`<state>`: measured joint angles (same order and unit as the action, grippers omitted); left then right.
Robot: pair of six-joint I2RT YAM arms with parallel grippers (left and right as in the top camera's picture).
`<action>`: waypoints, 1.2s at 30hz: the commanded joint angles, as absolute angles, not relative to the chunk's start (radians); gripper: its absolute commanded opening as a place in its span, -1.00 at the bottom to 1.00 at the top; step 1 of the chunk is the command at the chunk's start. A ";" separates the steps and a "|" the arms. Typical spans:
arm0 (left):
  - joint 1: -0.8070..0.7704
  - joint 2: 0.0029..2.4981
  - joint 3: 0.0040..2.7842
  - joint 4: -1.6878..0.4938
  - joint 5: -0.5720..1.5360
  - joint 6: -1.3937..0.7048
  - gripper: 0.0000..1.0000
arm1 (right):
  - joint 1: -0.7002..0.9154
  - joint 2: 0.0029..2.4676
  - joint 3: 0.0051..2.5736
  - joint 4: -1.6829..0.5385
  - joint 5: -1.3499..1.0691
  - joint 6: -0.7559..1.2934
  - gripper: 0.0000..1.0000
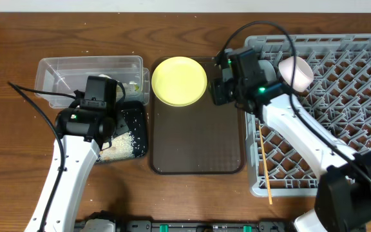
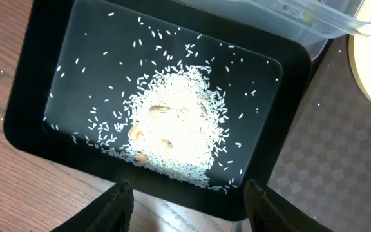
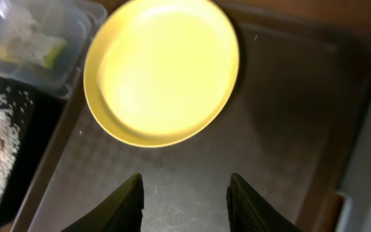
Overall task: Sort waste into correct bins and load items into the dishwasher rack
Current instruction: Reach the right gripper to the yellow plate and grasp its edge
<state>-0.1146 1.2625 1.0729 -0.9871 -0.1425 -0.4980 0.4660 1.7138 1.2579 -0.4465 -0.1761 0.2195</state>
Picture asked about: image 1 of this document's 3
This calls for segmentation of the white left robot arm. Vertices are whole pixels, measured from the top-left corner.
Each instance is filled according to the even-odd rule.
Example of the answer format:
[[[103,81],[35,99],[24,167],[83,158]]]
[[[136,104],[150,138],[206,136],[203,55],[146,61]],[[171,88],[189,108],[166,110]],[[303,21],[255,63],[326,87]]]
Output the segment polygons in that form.
[[[73,231],[82,192],[103,144],[126,132],[120,110],[66,108],[55,121],[52,163],[26,231]]]

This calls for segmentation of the green clear plastic wrapper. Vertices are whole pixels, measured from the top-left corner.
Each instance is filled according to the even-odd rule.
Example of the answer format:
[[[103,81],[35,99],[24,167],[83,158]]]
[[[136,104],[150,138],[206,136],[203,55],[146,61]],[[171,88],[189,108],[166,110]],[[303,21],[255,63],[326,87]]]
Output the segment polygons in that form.
[[[123,84],[127,94],[136,95],[140,92],[140,86],[135,81],[129,81]]]

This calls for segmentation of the light blue bowl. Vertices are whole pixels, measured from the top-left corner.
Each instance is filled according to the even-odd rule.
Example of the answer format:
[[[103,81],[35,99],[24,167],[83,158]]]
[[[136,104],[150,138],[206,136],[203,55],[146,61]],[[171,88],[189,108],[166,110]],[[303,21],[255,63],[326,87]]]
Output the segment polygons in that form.
[[[267,82],[277,81],[277,76],[273,65],[268,60],[258,61],[260,68],[264,71]]]

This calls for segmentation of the white bowl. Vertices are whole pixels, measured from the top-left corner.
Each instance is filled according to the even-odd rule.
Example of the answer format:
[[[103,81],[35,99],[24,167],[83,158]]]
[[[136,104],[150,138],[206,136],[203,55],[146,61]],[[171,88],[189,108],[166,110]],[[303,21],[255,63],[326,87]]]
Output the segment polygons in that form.
[[[293,89],[304,92],[314,80],[313,71],[301,57],[289,57],[278,64],[279,72],[287,84],[291,84],[293,68],[295,68]]]

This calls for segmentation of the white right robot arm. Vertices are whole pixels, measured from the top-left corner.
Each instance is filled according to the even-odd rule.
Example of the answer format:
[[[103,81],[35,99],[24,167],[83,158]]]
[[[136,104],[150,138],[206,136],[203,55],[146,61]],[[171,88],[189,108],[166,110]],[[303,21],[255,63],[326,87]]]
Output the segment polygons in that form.
[[[229,102],[276,130],[319,180],[314,209],[296,231],[353,231],[371,221],[371,152],[359,154],[311,117],[295,96],[295,77],[220,77],[209,84],[216,105]]]

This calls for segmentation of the yellow plate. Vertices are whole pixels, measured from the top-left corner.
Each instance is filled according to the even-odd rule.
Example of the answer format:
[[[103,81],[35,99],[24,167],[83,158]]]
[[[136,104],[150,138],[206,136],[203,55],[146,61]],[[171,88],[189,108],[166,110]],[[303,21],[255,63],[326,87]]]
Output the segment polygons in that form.
[[[170,57],[154,69],[151,86],[163,103],[175,107],[189,106],[203,96],[207,74],[192,58]]]

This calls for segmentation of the wooden chopstick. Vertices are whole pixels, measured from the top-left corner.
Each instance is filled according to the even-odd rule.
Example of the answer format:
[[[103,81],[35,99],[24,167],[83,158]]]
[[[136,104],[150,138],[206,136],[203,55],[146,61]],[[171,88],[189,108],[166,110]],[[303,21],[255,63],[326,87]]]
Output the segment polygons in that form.
[[[265,184],[266,184],[266,187],[267,187],[267,194],[268,194],[269,204],[272,205],[273,202],[272,202],[272,193],[271,193],[270,182],[269,182],[269,172],[268,172],[268,167],[267,167],[267,159],[266,159],[263,136],[262,136],[262,127],[261,127],[260,124],[258,125],[258,131],[259,131],[259,136],[260,136],[260,145],[261,145],[261,149],[262,149],[263,171],[264,171],[264,176],[265,176]]]

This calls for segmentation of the pile of rice and nuts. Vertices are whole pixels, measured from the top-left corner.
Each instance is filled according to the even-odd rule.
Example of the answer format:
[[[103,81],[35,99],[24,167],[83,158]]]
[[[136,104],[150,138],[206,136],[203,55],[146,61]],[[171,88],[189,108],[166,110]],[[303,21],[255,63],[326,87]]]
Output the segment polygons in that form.
[[[97,163],[109,163],[120,160],[143,157],[148,149],[144,115],[139,109],[124,110],[124,118],[129,131],[105,144]]]

